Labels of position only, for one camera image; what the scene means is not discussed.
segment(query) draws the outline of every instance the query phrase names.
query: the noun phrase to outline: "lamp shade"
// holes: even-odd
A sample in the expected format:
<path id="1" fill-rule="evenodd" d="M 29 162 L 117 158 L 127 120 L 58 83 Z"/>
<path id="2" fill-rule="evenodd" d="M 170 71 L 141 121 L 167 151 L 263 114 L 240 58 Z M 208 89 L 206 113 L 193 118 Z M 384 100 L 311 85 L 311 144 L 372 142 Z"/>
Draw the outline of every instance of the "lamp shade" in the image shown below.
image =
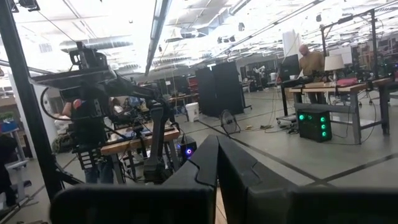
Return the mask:
<path id="1" fill-rule="evenodd" d="M 341 55 L 325 57 L 325 71 L 333 71 L 341 68 L 344 68 L 343 57 Z"/>

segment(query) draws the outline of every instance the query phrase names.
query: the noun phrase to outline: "white bin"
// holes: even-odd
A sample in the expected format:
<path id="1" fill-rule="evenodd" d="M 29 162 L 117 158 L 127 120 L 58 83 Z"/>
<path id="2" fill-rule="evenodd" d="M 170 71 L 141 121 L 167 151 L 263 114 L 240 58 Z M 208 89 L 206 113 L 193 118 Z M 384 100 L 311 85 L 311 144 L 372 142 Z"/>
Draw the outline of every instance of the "white bin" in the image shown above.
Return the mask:
<path id="1" fill-rule="evenodd" d="M 198 103 L 189 103 L 185 105 L 185 109 L 188 113 L 189 122 L 194 122 L 199 119 L 199 104 Z"/>

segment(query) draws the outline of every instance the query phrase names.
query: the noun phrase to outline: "black partition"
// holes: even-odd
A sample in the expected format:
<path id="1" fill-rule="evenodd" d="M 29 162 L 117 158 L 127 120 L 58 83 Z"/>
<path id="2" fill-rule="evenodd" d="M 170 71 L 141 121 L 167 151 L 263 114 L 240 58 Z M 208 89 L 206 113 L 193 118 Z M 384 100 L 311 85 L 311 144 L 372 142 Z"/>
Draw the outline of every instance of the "black partition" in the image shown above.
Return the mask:
<path id="1" fill-rule="evenodd" d="M 243 113 L 244 101 L 235 62 L 196 71 L 200 107 L 207 116 L 219 117 L 223 110 Z"/>

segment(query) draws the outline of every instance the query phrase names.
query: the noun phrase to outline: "fan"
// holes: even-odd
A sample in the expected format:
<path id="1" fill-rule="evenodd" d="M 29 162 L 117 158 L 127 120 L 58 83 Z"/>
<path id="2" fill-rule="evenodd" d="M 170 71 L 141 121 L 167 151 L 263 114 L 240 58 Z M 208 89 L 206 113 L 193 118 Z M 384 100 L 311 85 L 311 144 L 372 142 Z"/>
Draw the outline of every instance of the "fan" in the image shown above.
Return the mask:
<path id="1" fill-rule="evenodd" d="M 224 129 L 225 133 L 229 137 L 230 134 L 240 133 L 241 127 L 239 127 L 236 122 L 235 116 L 229 110 L 224 110 L 221 112 L 220 116 L 221 127 Z"/>

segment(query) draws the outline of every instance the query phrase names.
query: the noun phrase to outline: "lamp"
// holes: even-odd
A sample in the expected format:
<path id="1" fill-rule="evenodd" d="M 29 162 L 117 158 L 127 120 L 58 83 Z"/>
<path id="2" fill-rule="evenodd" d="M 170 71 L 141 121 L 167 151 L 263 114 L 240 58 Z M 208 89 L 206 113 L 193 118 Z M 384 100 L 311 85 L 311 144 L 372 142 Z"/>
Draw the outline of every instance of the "lamp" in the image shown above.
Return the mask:
<path id="1" fill-rule="evenodd" d="M 325 71 L 333 71 L 333 82 L 336 85 L 336 70 L 344 68 L 343 57 L 341 55 L 331 55 L 325 57 Z"/>

